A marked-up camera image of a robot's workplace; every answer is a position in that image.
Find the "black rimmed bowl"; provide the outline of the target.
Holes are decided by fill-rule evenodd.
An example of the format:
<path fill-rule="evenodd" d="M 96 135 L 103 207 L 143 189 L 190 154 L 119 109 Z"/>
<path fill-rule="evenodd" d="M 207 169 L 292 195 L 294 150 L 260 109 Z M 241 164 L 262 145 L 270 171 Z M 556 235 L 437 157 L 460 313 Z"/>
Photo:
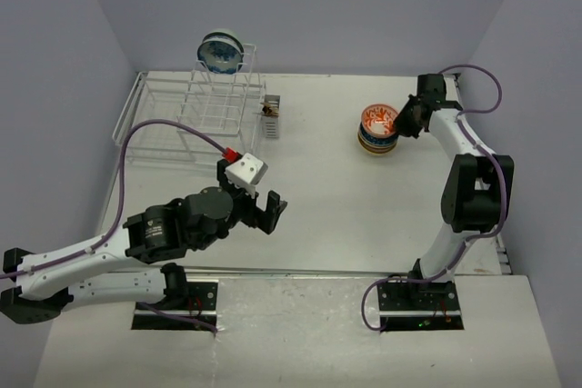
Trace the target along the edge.
<path fill-rule="evenodd" d="M 233 75 L 243 62 L 244 49 L 233 38 L 223 35 L 210 36 L 197 49 L 197 60 L 211 73 Z"/>

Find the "dark teal white bowl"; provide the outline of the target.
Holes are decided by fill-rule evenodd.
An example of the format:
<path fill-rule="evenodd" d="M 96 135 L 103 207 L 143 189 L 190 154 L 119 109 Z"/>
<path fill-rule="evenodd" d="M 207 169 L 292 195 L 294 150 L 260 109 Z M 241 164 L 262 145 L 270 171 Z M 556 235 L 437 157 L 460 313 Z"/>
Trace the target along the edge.
<path fill-rule="evenodd" d="M 399 137 L 398 134 L 392 134 L 388 137 L 380 138 L 380 137 L 377 137 L 377 136 L 374 136 L 374 135 L 371 135 L 370 133 L 368 133 L 362 125 L 360 125 L 358 127 L 358 134 L 361 137 L 365 138 L 368 142 L 376 143 L 376 144 L 386 144 L 386 143 L 395 141 Z"/>

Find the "yellow teal patterned bowl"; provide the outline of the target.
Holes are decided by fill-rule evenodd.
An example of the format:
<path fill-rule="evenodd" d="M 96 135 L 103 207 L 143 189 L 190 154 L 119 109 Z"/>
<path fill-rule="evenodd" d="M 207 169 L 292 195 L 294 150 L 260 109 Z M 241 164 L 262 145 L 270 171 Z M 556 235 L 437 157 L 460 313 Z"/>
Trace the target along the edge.
<path fill-rule="evenodd" d="M 389 156 L 394 151 L 394 149 L 380 150 L 380 151 L 369 150 L 369 149 L 366 149 L 366 148 L 361 148 L 361 149 L 362 149 L 363 153 L 365 153 L 365 154 L 367 154 L 369 156 L 374 156 L 374 157 Z"/>

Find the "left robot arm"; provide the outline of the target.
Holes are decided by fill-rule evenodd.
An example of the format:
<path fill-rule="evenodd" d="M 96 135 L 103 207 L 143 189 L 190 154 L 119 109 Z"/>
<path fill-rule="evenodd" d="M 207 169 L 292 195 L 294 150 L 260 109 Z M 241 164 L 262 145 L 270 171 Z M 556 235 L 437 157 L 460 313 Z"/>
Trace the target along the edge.
<path fill-rule="evenodd" d="M 274 191 L 260 209 L 256 185 L 266 172 L 245 157 L 217 164 L 218 184 L 130 216 L 101 237 L 45 254 L 20 248 L 4 254 L 12 287 L 1 312 L 17 324 L 51 321 L 78 307 L 135 302 L 156 313 L 174 311 L 196 295 L 177 260 L 227 238 L 237 224 L 265 234 L 276 229 L 287 203 Z"/>

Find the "salmon pink patterned bowl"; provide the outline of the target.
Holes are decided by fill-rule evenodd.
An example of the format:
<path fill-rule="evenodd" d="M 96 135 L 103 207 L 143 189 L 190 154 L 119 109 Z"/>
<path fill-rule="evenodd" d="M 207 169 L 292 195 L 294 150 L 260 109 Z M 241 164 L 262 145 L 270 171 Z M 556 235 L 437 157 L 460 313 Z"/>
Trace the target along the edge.
<path fill-rule="evenodd" d="M 360 117 L 363 129 L 377 138 L 388 138 L 396 133 L 395 121 L 399 112 L 388 104 L 371 104 Z"/>

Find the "yellow star patterned bowl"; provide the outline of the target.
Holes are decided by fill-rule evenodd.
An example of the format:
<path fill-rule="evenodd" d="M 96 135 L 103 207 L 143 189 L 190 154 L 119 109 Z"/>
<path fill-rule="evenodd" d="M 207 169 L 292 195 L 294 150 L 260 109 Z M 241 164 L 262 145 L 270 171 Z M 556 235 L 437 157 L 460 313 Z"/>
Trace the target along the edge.
<path fill-rule="evenodd" d="M 395 141 L 392 141 L 392 142 L 389 142 L 389 143 L 386 143 L 386 144 L 371 143 L 371 142 L 368 142 L 365 138 L 360 137 L 360 136 L 357 139 L 358 139 L 358 141 L 359 141 L 360 144 L 361 143 L 369 144 L 369 145 L 371 145 L 373 147 L 388 147 L 391 144 L 397 144 L 397 139 Z"/>

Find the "pale green bowl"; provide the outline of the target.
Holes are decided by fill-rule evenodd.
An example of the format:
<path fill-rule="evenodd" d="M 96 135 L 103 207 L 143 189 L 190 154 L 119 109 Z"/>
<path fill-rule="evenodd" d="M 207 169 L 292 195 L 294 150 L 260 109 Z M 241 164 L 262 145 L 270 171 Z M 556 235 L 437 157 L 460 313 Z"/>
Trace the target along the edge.
<path fill-rule="evenodd" d="M 227 29 L 227 28 L 216 28 L 213 29 L 210 33 L 208 33 L 204 39 L 208 39 L 208 38 L 213 38 L 213 37 L 227 37 L 233 40 L 238 40 L 239 36 L 237 35 L 237 33 L 235 33 L 234 31 L 232 31 L 231 29 Z"/>

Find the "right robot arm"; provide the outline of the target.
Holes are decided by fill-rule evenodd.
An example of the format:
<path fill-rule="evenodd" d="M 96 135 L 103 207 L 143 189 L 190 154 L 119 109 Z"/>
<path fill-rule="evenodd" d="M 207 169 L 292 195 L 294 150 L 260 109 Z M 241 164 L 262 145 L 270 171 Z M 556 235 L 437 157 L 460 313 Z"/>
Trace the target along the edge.
<path fill-rule="evenodd" d="M 447 99 L 442 74 L 420 75 L 395 120 L 401 137 L 431 134 L 451 167 L 441 196 L 443 224 L 428 251 L 406 276 L 406 299 L 425 309 L 438 297 L 436 284 L 454 281 L 459 262 L 478 240 L 497 236 L 508 215 L 515 164 L 497 154 L 469 125 L 458 101 Z"/>

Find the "pink leaf patterned bowl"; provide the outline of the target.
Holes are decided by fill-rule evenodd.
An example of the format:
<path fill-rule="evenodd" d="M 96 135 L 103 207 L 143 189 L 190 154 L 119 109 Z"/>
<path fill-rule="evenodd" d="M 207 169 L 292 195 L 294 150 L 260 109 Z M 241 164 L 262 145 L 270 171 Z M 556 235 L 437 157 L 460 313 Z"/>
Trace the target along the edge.
<path fill-rule="evenodd" d="M 360 144 L 363 148 L 369 149 L 369 150 L 376 150 L 376 151 L 380 151 L 380 150 L 388 150 L 388 149 L 395 149 L 396 148 L 396 144 L 391 144 L 388 147 L 373 147 L 369 144 L 364 144 L 361 143 Z"/>

